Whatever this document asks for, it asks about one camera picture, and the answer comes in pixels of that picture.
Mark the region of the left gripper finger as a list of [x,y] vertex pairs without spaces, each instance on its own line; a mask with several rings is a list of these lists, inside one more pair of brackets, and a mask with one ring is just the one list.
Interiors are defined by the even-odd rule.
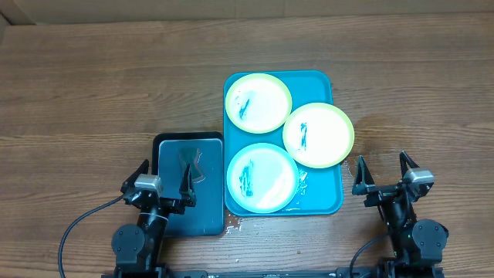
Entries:
[[140,175],[147,175],[149,170],[150,162],[145,159],[137,170],[131,174],[122,184],[122,192],[126,192],[129,188],[135,187],[135,182]]
[[186,166],[186,169],[184,171],[182,182],[179,188],[179,193],[181,195],[181,201],[184,206],[196,206],[197,198],[193,187],[190,164]]

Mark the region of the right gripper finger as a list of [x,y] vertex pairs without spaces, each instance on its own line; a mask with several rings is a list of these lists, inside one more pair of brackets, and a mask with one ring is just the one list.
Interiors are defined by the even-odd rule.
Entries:
[[352,187],[353,195],[366,195],[375,189],[376,185],[363,155],[357,158],[357,172]]
[[405,178],[407,175],[415,172],[416,168],[419,166],[411,159],[411,157],[407,154],[406,151],[402,151],[399,154],[400,168],[401,168],[401,177]]

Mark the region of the green scrubbing sponge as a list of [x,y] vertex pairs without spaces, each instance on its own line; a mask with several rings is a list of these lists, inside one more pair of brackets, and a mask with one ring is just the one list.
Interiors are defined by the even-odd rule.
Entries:
[[186,168],[189,167],[191,180],[194,183],[199,183],[205,179],[205,176],[198,165],[199,159],[201,157],[201,152],[198,148],[181,148],[178,152],[178,157],[183,172],[185,172]]

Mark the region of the light blue plate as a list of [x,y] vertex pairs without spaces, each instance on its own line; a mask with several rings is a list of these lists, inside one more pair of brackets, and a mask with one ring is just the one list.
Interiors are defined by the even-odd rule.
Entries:
[[295,161],[269,143],[244,147],[228,164],[226,184],[233,200],[256,214],[277,212],[294,198],[299,182]]

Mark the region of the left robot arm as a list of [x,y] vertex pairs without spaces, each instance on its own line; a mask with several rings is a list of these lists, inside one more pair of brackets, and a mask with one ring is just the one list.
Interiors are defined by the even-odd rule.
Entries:
[[161,178],[148,173],[150,162],[144,160],[122,184],[121,198],[140,210],[135,224],[122,225],[114,234],[111,247],[116,255],[115,277],[173,277],[166,263],[159,261],[164,232],[171,214],[183,215],[196,206],[190,165],[183,170],[180,198],[161,195]]

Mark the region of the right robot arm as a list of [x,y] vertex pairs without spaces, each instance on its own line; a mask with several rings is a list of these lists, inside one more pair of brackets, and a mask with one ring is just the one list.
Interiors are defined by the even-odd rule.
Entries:
[[[410,156],[399,154],[401,179],[394,185],[377,186],[361,155],[357,159],[357,173],[353,195],[364,195],[364,205],[376,207],[387,232],[362,246],[350,261],[349,277],[443,277],[442,251],[448,230],[434,220],[417,219],[412,204],[425,197],[435,182],[434,175],[421,168]],[[382,239],[391,241],[394,256],[380,259],[374,267],[354,267],[358,256]]]

